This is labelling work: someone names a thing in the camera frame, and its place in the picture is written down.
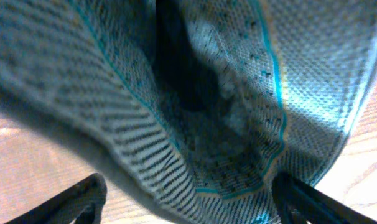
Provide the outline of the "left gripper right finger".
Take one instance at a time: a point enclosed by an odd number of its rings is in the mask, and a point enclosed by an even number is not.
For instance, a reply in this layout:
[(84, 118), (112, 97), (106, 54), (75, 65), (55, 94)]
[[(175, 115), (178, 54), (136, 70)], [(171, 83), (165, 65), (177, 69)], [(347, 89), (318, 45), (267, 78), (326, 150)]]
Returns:
[(377, 224), (285, 172), (273, 179), (272, 197), (282, 224)]

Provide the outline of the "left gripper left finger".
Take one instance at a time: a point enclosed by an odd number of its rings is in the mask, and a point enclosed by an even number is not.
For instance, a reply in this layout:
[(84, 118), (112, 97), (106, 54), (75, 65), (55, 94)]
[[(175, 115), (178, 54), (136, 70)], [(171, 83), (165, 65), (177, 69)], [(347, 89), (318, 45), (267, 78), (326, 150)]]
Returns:
[(6, 224), (100, 224), (107, 192), (105, 178), (93, 173)]

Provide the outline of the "grey shorts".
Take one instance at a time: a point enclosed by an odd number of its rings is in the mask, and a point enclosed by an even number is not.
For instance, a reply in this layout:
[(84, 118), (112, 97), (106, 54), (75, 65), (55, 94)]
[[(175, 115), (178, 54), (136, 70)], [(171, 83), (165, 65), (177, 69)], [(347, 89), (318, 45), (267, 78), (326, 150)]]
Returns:
[(377, 1), (0, 1), (0, 110), (176, 223), (281, 223), (377, 78)]

